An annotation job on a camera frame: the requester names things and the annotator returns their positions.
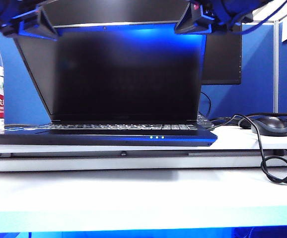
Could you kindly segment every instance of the mouse cable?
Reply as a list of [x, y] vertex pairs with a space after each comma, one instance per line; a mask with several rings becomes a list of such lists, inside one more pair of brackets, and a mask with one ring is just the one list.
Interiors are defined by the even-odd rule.
[[206, 96], [206, 98], [208, 99], [209, 101], [209, 108], [208, 108], [208, 112], [207, 114], [205, 115], [205, 117], [207, 118], [210, 114], [210, 111], [211, 111], [211, 107], [212, 107], [212, 102], [211, 102], [211, 98], [204, 92], [201, 92], [204, 96]]
[[262, 157], [261, 169], [264, 172], [264, 174], [267, 176], [267, 178], [271, 182], [274, 182], [274, 183], [286, 183], [287, 184], [287, 176], [285, 178], [278, 178], [278, 177], [270, 174], [268, 172], [268, 167], [267, 167], [267, 164], [266, 164], [266, 162], [268, 160], [271, 160], [271, 159], [279, 159], [279, 160], [284, 161], [287, 164], [287, 159], [285, 159], [285, 158], [283, 158], [281, 156], [277, 156], [277, 155], [265, 156], [265, 153], [264, 153], [264, 150], [263, 150], [262, 141], [261, 141], [261, 135], [259, 133], [258, 127], [249, 117], [241, 115], [241, 114], [235, 114], [227, 122], [225, 122], [223, 124], [220, 124], [220, 125], [217, 125], [217, 126], [213, 126], [213, 127], [209, 128], [209, 129], [214, 129], [214, 128], [226, 125], [226, 124], [230, 123], [233, 119], [235, 119], [237, 117], [244, 118], [247, 122], [249, 122], [255, 128], [255, 131], [257, 133], [257, 138], [258, 138], [259, 150], [260, 150], [260, 154], [261, 154], [261, 157]]

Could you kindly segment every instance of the black mouse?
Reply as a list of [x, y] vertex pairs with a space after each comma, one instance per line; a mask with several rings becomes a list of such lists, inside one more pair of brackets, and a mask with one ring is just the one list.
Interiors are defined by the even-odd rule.
[[[253, 121], [259, 133], [267, 136], [287, 136], [287, 121], [277, 117], [261, 117]], [[252, 132], [257, 133], [251, 125]]]

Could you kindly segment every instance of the black monitor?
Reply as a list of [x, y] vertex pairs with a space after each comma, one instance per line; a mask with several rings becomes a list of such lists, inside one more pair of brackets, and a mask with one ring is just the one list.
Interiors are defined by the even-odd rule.
[[[89, 24], [104, 28], [106, 23], [126, 23], [149, 28], [159, 23], [175, 24], [187, 4], [185, 0], [58, 0], [46, 5], [46, 13], [54, 26]], [[208, 35], [202, 84], [240, 84], [241, 55], [241, 35]]]
[[207, 36], [202, 85], [240, 84], [241, 68], [241, 35], [228, 33]]

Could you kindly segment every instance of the desk surface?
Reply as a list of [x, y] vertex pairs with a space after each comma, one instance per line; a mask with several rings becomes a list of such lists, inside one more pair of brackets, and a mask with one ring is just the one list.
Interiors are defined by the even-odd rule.
[[259, 169], [0, 173], [0, 232], [287, 225]]

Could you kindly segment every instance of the laptop screen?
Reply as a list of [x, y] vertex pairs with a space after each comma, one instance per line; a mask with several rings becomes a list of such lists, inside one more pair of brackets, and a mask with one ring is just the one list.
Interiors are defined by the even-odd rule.
[[173, 28], [61, 28], [56, 42], [16, 43], [52, 120], [194, 120], [205, 37]]

